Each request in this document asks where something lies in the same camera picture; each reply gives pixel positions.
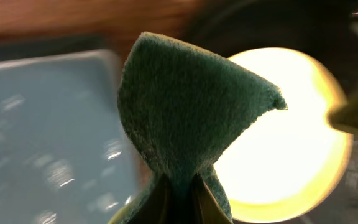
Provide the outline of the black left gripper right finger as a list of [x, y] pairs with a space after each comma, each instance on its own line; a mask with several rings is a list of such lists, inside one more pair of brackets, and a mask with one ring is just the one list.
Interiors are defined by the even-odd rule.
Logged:
[[199, 174], [191, 182], [194, 224], [232, 224]]

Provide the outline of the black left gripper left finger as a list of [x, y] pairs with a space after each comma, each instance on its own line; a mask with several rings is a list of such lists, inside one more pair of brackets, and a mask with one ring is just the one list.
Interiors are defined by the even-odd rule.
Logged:
[[166, 175], [162, 175], [146, 202], [129, 220], [128, 224], [166, 224], [171, 197], [170, 181]]

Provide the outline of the yellow plate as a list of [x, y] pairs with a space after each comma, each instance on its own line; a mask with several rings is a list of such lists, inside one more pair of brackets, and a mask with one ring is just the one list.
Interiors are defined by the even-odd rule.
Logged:
[[352, 135], [328, 121], [344, 92], [322, 63], [296, 50], [248, 50], [231, 61], [278, 86], [287, 102], [259, 117], [215, 163], [232, 216], [248, 223], [299, 217], [329, 196], [347, 167]]

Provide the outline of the green yellow sponge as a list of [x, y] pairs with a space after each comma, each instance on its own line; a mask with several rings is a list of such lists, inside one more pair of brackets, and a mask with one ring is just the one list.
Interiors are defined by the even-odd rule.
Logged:
[[152, 177], [111, 222], [128, 224], [166, 175], [172, 191], [167, 223], [193, 224], [193, 177], [202, 177], [232, 221], [214, 163], [260, 116], [284, 110], [287, 104], [277, 86], [238, 64], [195, 45], [143, 32], [124, 64], [117, 107], [124, 132]]

